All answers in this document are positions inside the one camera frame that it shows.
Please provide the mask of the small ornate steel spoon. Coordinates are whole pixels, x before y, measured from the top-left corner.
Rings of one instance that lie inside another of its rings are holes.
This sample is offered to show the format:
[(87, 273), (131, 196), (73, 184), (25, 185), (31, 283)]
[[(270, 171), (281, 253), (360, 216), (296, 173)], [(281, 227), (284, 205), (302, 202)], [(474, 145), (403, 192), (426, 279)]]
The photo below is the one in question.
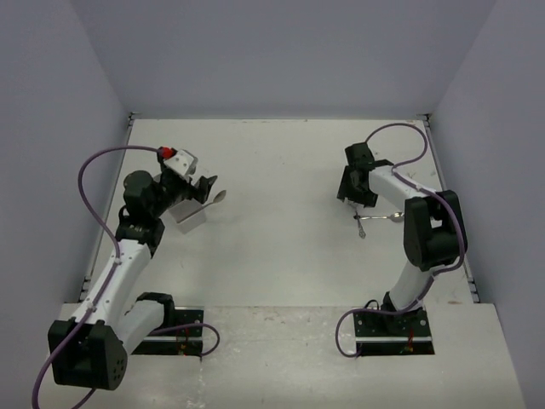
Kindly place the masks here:
[(354, 211), (353, 219), (357, 223), (359, 237), (361, 239), (365, 239), (366, 238), (366, 232), (365, 232), (365, 230), (363, 228), (363, 225), (362, 225), (362, 222), (361, 222), (361, 219), (360, 219), (358, 205), (357, 204), (351, 204), (351, 207), (353, 208), (353, 211)]

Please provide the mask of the large steel spoon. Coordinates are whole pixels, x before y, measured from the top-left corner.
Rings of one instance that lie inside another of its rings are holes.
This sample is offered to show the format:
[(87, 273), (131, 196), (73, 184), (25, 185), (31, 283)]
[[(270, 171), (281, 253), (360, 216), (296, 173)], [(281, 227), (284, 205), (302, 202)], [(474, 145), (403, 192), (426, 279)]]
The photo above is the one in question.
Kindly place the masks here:
[(214, 198), (210, 202), (202, 205), (198, 210), (195, 210), (194, 212), (186, 215), (185, 217), (183, 217), (180, 220), (180, 222), (184, 222), (185, 220), (197, 215), (198, 213), (204, 211), (205, 209), (207, 209), (211, 205), (219, 204), (221, 201), (223, 201), (226, 198), (226, 196), (227, 196), (227, 191), (226, 190), (221, 190), (220, 192), (218, 192), (218, 194), (216, 194), (216, 196), (214, 196)]

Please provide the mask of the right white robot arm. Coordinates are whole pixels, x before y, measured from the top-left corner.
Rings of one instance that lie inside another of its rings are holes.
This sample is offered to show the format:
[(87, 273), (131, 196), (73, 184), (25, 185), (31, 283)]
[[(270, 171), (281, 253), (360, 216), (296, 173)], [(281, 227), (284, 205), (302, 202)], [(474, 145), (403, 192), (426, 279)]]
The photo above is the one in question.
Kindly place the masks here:
[(407, 262), (397, 283), (385, 294), (380, 313), (381, 328), (398, 335), (410, 325), (408, 312), (421, 307), (435, 278), (463, 263), (468, 238), (460, 200), (452, 190), (436, 191), (402, 177), (393, 163), (374, 158), (365, 142), (347, 147), (345, 155), (339, 200), (374, 207), (383, 197), (404, 213)]

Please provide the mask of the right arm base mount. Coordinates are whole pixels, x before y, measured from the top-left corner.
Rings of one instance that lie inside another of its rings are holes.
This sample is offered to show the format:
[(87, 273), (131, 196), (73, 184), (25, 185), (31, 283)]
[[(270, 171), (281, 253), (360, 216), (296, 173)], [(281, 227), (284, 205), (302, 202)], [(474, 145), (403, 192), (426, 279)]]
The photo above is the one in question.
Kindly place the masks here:
[[(336, 323), (335, 344), (345, 358), (357, 359), (371, 356), (433, 355), (433, 336), (424, 307), (398, 314), (385, 309), (371, 299), (362, 308), (344, 313)], [(355, 350), (345, 351), (341, 346), (340, 332), (345, 319), (352, 318)]]

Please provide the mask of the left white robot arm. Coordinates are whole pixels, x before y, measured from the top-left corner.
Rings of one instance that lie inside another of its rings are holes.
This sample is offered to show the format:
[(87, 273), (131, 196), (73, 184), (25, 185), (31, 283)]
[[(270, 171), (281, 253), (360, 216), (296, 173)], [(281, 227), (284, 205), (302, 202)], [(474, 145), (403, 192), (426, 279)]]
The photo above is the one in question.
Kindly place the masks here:
[(178, 320), (170, 294), (144, 292), (131, 308), (125, 303), (157, 252), (165, 230), (163, 213), (186, 200), (204, 203), (216, 179), (202, 176), (192, 183), (168, 168), (158, 176), (137, 170), (125, 177), (124, 205), (105, 270), (72, 316), (49, 328), (57, 384), (114, 390), (123, 380), (129, 356), (146, 337), (198, 326), (196, 321)]

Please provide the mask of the crosswise steel spoon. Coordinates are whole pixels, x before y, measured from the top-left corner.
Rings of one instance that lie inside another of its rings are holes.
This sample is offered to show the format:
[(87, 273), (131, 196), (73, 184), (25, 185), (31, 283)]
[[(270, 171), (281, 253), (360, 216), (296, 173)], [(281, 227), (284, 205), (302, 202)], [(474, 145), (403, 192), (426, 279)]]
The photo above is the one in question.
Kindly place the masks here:
[(391, 222), (402, 222), (404, 220), (404, 212), (395, 212), (387, 216), (363, 216), (355, 214), (354, 220), (366, 221), (366, 220), (389, 220)]

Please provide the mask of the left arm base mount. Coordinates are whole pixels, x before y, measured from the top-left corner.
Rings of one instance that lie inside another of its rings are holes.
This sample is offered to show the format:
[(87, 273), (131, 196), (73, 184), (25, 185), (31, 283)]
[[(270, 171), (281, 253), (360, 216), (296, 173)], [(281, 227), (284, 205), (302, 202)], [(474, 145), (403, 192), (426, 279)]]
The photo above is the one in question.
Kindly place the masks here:
[(146, 337), (132, 355), (195, 356), (202, 359), (219, 347), (219, 332), (204, 323), (204, 307), (175, 307), (173, 331)]

